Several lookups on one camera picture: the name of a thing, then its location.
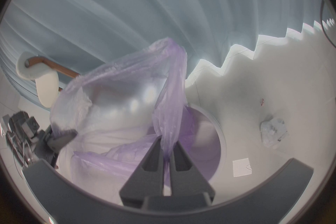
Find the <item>gray curtain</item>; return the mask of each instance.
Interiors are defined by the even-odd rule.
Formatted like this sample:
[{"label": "gray curtain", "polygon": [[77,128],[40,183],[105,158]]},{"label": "gray curtain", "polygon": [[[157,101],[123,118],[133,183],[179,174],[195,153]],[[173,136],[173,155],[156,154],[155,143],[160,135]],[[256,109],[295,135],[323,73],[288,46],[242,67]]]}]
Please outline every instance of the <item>gray curtain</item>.
[{"label": "gray curtain", "polygon": [[[0,64],[10,82],[40,105],[35,82],[20,79],[24,51],[84,74],[172,37],[185,47],[188,73],[200,58],[221,66],[233,44],[254,50],[259,34],[319,21],[321,0],[12,0],[0,24]],[[324,18],[330,18],[325,9]],[[64,87],[69,79],[60,75]]]}]

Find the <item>translucent trash bag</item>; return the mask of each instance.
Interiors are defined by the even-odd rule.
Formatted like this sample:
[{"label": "translucent trash bag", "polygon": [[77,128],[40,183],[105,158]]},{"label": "translucent trash bag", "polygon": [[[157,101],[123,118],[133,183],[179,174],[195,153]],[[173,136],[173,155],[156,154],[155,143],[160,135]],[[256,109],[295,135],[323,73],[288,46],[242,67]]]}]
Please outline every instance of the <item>translucent trash bag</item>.
[{"label": "translucent trash bag", "polygon": [[[73,79],[50,113],[55,136],[78,133],[61,151],[62,174],[95,195],[119,202],[118,190],[157,136],[162,135],[166,160],[178,139],[189,151],[194,123],[186,107],[186,67],[185,50],[165,38]],[[107,179],[109,193],[99,188],[99,173],[113,177]]]}]

